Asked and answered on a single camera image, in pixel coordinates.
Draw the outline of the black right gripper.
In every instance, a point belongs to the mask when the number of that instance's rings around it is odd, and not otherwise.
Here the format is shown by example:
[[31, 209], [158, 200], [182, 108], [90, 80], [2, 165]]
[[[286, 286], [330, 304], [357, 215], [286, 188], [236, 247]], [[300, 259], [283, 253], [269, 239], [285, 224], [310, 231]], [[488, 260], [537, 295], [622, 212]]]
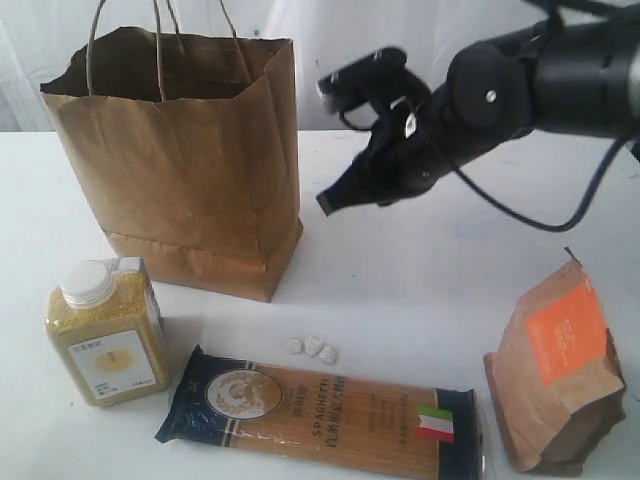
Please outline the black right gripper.
[[493, 150], [499, 140], [464, 125], [445, 86], [432, 100], [412, 107], [402, 100], [391, 110], [398, 133], [381, 147], [366, 149], [330, 187], [316, 196], [325, 216], [361, 206], [389, 206], [429, 191], [452, 171]]

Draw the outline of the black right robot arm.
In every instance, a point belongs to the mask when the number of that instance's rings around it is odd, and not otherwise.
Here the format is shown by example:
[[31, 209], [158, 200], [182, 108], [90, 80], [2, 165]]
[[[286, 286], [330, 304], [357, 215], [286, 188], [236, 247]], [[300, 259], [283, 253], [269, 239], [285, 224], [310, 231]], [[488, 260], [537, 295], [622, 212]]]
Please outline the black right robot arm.
[[327, 75], [318, 88], [340, 117], [369, 106], [366, 148], [318, 195], [326, 214], [388, 206], [534, 130], [615, 138], [639, 122], [639, 24], [607, 20], [529, 28], [459, 51], [428, 87], [398, 47]]

